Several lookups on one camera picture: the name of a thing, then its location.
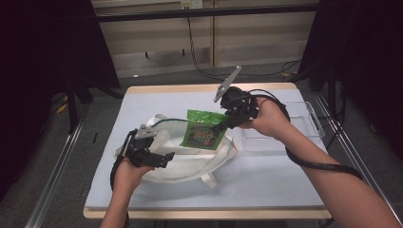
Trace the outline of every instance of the metal frame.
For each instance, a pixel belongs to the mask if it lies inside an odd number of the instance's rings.
[[[170,18],[187,17],[207,17],[207,16],[229,16],[245,14],[265,14],[265,13],[285,13],[285,12],[304,12],[318,10],[333,10],[334,8],[345,7],[346,4],[300,4],[300,5],[279,5],[267,7],[243,7],[243,8],[212,8],[212,9],[179,9],[167,11],[137,12],[137,13],[118,13],[118,14],[99,14],[96,16],[73,16],[58,19],[59,21],[71,20],[95,20],[98,22],[119,22],[119,21],[141,21]]]
[[[42,192],[41,198],[36,202],[35,208],[29,216],[28,222],[25,226],[26,228],[41,227],[48,208],[50,207],[50,203],[56,192],[57,185],[59,184],[63,172],[65,171],[68,158],[80,135],[81,129],[83,127],[83,122],[86,119],[86,114],[88,110],[89,104],[86,104],[84,106],[83,117],[80,119],[80,122],[78,122],[74,131],[68,135],[65,146],[63,147],[59,160],[56,162],[56,165],[53,168],[53,171],[48,179],[48,183]]]
[[[317,103],[319,104],[319,107],[320,107],[321,111],[323,112],[323,114],[325,116],[332,116],[331,112],[329,111],[329,105],[326,102],[325,98],[318,93],[315,95],[315,98],[317,99]],[[367,168],[367,166],[365,165],[365,162],[361,159],[361,157],[359,156],[353,143],[350,141],[350,138],[347,136],[346,132],[343,130],[343,127],[341,126],[340,122],[334,120],[333,118],[329,118],[328,122],[329,122],[330,127],[332,127],[332,130],[335,132],[338,141],[340,142],[341,146],[343,147],[344,151],[346,152],[346,154],[349,157],[350,161],[352,162],[353,166],[359,170],[363,179],[375,190],[375,192],[377,192],[379,194],[379,196],[385,200],[385,202],[388,204],[389,208],[391,208],[397,221],[400,223],[401,226],[403,226],[401,220],[399,219],[396,212],[394,211],[393,206],[392,206],[391,202],[389,201],[388,197],[385,195],[385,193],[382,191],[382,189],[379,187],[379,185],[375,181],[370,170]]]

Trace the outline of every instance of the green snack bag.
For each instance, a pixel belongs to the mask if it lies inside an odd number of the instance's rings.
[[[228,117],[216,112],[188,110],[188,124],[181,146],[217,150],[226,129],[219,131],[214,125],[226,118]]]

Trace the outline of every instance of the clear plastic container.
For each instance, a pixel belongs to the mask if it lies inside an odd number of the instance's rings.
[[[322,140],[325,133],[310,103],[288,103],[285,107],[290,115],[291,124],[303,135],[314,143]],[[242,130],[242,143],[244,151],[285,151],[282,142],[261,135],[255,129]]]

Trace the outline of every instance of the wooden table edge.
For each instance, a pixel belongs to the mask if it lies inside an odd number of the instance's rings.
[[[106,210],[90,210],[84,208],[87,219],[102,219]],[[230,209],[230,210],[130,210],[131,219],[329,219],[332,216],[325,207],[313,208],[267,208],[267,209]]]
[[[155,93],[155,92],[198,92],[216,91],[219,84],[203,85],[136,85],[131,86],[126,93]],[[297,89],[292,83],[253,83],[253,84],[232,84],[243,90],[255,88],[270,89]]]

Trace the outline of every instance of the black wire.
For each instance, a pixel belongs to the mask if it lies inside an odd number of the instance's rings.
[[[285,108],[285,104],[281,103],[278,100],[278,98],[276,98],[273,94],[271,94],[270,92],[263,90],[263,89],[253,89],[251,91],[264,91],[267,94],[270,94],[270,96],[263,95],[263,94],[253,94],[253,95],[250,94],[250,95],[240,96],[238,98],[232,99],[228,103],[231,104],[236,101],[241,101],[241,100],[246,100],[246,99],[251,99],[251,98],[267,98],[267,99],[275,102],[278,105],[278,107],[281,109],[284,116],[288,119],[288,121],[290,121],[290,116],[288,114],[287,109]],[[311,168],[311,169],[347,173],[347,174],[354,175],[354,176],[358,177],[359,179],[362,179],[361,174],[353,167],[343,165],[343,164],[316,163],[316,162],[304,161],[304,160],[298,158],[297,156],[295,156],[287,147],[285,147],[285,151],[287,153],[288,158],[292,162],[294,162],[300,166],[303,166],[306,168]]]
[[[210,79],[214,79],[217,81],[221,81],[223,82],[224,79],[221,78],[217,78],[220,76],[228,76],[229,74],[213,74],[213,73],[208,73],[203,71],[199,64],[198,61],[196,59],[196,55],[195,55],[195,47],[193,44],[193,35],[192,35],[192,28],[190,26],[190,19],[187,18],[187,25],[189,26],[189,39],[190,39],[190,52],[192,54],[192,60],[193,60],[193,65],[195,66],[196,70],[204,77],[206,78],[210,78]],[[264,77],[264,76],[272,76],[272,75],[276,75],[276,74],[280,74],[283,73],[284,71],[290,69],[291,67],[293,67],[296,63],[300,62],[301,60],[293,60],[293,61],[289,61],[286,62],[282,65],[281,70],[277,71],[277,72],[273,72],[273,73],[267,73],[267,74],[251,74],[251,73],[240,73],[238,74],[239,76],[256,76],[256,77]]]
[[[339,134],[339,132],[342,129],[342,126],[344,124],[344,120],[346,117],[346,104],[347,104],[347,98],[346,98],[346,91],[344,88],[341,89],[341,94],[340,94],[340,98],[338,100],[338,104],[340,105],[340,100],[342,102],[341,104],[341,110],[339,111],[340,113],[340,117],[338,118],[338,116],[336,117],[335,121],[336,123],[329,123],[329,125],[333,125],[336,128],[335,134],[333,135],[332,139],[327,143],[326,145],[326,149],[329,149],[330,146],[332,145],[333,141],[335,140],[336,136]]]
[[[338,120],[340,120],[340,118],[339,118],[338,116],[339,116],[339,114],[336,114],[335,117],[334,117],[334,116],[326,116],[326,117],[320,117],[320,118],[317,118],[317,119],[318,119],[318,120],[322,120],[322,119],[326,118],[326,119],[338,121]],[[325,125],[322,125],[322,124],[321,124],[322,128],[325,128],[325,127],[330,126],[330,125],[333,125],[333,123],[327,123],[327,124],[325,124]]]
[[[218,80],[223,82],[223,79],[216,78],[217,76],[228,76],[228,74],[210,74],[207,72],[202,71],[202,69],[199,67],[199,64],[196,60],[195,56],[195,47],[193,45],[193,36],[192,36],[192,28],[190,27],[190,19],[187,18],[187,25],[189,26],[189,39],[190,39],[190,52],[192,54],[192,60],[193,60],[193,65],[195,66],[196,70],[204,77]]]
[[[267,90],[264,90],[264,89],[255,88],[255,89],[249,90],[248,92],[250,93],[250,92],[255,92],[255,91],[265,92],[265,93],[269,94],[270,96],[272,96],[272,98],[274,98],[277,101],[279,101],[279,99],[275,95],[273,95],[273,93],[271,93],[271,92],[269,92]]]

